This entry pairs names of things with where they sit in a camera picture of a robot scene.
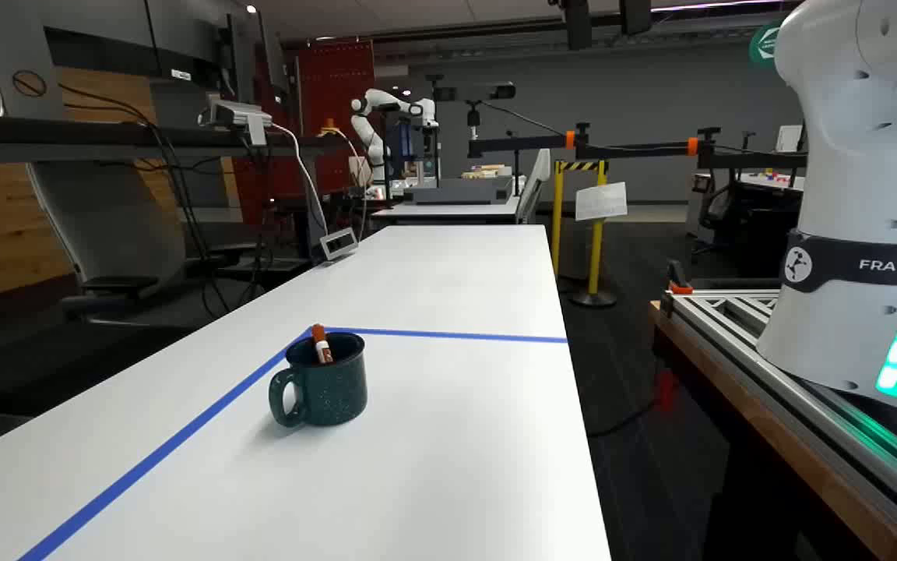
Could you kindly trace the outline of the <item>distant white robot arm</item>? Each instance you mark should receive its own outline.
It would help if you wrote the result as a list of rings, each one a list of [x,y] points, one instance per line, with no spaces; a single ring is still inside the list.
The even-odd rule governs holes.
[[[386,198],[396,174],[416,165],[422,178],[440,161],[440,114],[433,97],[409,97],[404,91],[363,88],[350,100],[350,126],[363,147],[369,165],[368,194]]]

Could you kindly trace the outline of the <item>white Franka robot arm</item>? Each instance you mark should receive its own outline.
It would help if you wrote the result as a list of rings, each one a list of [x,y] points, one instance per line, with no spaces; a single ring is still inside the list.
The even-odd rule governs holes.
[[[802,0],[774,68],[800,100],[807,178],[755,353],[897,407],[897,0]]]

